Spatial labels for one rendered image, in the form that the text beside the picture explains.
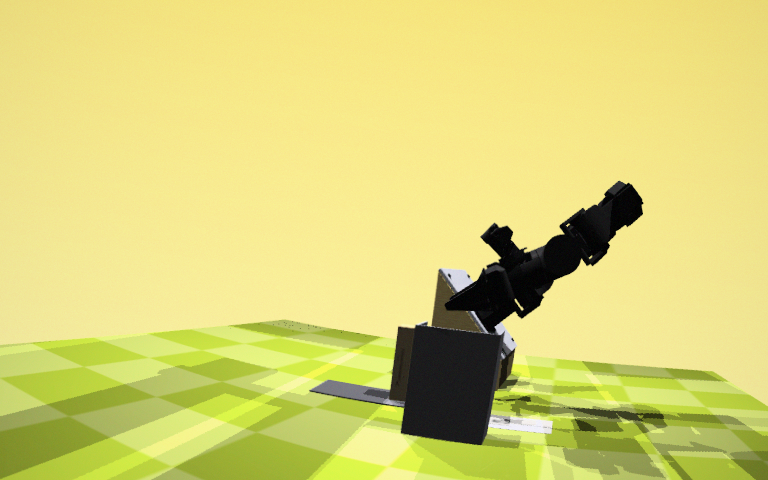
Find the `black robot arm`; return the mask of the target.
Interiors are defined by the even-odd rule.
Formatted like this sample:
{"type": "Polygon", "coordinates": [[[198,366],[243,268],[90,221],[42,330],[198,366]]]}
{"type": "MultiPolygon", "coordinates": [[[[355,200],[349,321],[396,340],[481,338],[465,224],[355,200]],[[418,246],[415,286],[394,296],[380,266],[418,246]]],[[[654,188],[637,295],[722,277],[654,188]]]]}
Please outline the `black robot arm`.
{"type": "MultiPolygon", "coordinates": [[[[543,267],[547,284],[539,289],[533,289],[516,298],[512,307],[497,311],[474,311],[487,331],[496,332],[495,326],[509,315],[517,313],[520,319],[526,317],[541,306],[544,295],[551,289],[554,280],[571,274],[581,263],[586,266],[597,264],[608,252],[608,242],[616,236],[616,231],[625,225],[629,227],[643,215],[643,199],[632,184],[616,182],[605,193],[605,198],[597,205],[592,205],[586,211],[584,207],[568,220],[560,224],[565,234],[553,236],[545,246],[536,250],[543,267]],[[566,226],[569,224],[569,226],[566,226]],[[589,257],[592,257],[589,259],[589,257]]],[[[480,238],[488,244],[501,258],[498,262],[502,267],[507,266],[525,253],[527,247],[519,250],[511,241],[513,231],[509,226],[493,223],[480,238]]]]}

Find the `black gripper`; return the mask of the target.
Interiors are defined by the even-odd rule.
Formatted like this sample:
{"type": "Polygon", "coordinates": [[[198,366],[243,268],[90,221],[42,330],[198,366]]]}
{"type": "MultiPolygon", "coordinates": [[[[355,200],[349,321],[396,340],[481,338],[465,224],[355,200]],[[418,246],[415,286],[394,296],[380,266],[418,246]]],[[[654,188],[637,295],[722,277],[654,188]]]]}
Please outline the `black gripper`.
{"type": "MultiPolygon", "coordinates": [[[[503,262],[501,262],[503,264],[503,262]]],[[[503,311],[515,298],[547,284],[536,250],[526,251],[505,267],[497,261],[486,265],[475,282],[450,297],[447,311],[503,311]]]]}

